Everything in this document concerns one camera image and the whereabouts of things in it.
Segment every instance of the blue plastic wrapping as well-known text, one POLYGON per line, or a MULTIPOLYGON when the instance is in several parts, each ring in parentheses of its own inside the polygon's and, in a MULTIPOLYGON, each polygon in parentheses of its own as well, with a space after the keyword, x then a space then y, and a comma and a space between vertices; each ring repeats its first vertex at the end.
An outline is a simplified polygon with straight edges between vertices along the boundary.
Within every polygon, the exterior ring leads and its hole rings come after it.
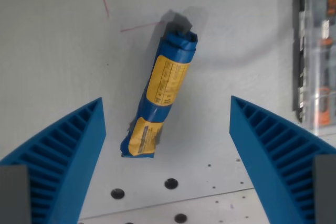
POLYGON ((197 35, 170 32, 161 38, 151 77, 142 94, 137 115, 122 141, 123 157, 154 157, 157 137, 192 61, 197 35))

